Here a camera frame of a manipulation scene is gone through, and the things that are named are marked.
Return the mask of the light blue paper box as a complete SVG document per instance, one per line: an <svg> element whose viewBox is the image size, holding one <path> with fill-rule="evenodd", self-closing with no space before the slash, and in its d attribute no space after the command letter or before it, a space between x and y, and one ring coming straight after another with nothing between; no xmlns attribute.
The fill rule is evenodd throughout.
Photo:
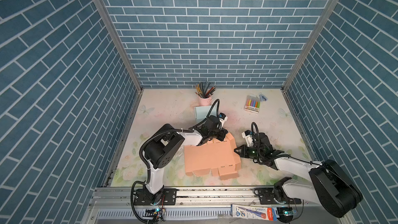
<svg viewBox="0 0 398 224"><path fill-rule="evenodd" d="M208 105L208 106L196 106L194 108L194 115L195 115L196 123L199 123L200 121L202 121L203 119L206 118L210 108L211 108L211 105Z"/></svg>

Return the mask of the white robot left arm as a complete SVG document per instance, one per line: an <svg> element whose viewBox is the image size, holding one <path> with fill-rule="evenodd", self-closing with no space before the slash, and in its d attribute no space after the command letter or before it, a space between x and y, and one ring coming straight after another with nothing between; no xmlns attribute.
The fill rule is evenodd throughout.
<svg viewBox="0 0 398 224"><path fill-rule="evenodd" d="M227 116L219 112L216 99L206 117L188 129L165 124L140 147L139 155L147 168L145 182L135 181L131 188L131 205L174 205L177 189L165 189L164 168L184 146L201 146L212 139L222 141L228 131L223 127Z"/></svg>

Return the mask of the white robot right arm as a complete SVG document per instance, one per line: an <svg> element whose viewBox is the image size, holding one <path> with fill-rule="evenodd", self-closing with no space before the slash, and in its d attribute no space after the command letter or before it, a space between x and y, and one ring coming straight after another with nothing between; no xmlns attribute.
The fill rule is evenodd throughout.
<svg viewBox="0 0 398 224"><path fill-rule="evenodd" d="M243 138L246 144L234 149L241 158L290 173L273 185L276 203L309 201L321 205L332 216L342 218L363 200L360 189L335 161L306 161L274 149L255 122L243 133Z"/></svg>

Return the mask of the pink paper box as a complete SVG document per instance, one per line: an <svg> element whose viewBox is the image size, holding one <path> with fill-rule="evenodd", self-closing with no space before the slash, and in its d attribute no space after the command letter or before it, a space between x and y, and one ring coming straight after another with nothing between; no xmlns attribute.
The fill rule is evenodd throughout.
<svg viewBox="0 0 398 224"><path fill-rule="evenodd" d="M201 146L184 147L184 168L187 176L212 176L220 180L238 177L240 156L235 153L235 138L227 133L223 141L212 139Z"/></svg>

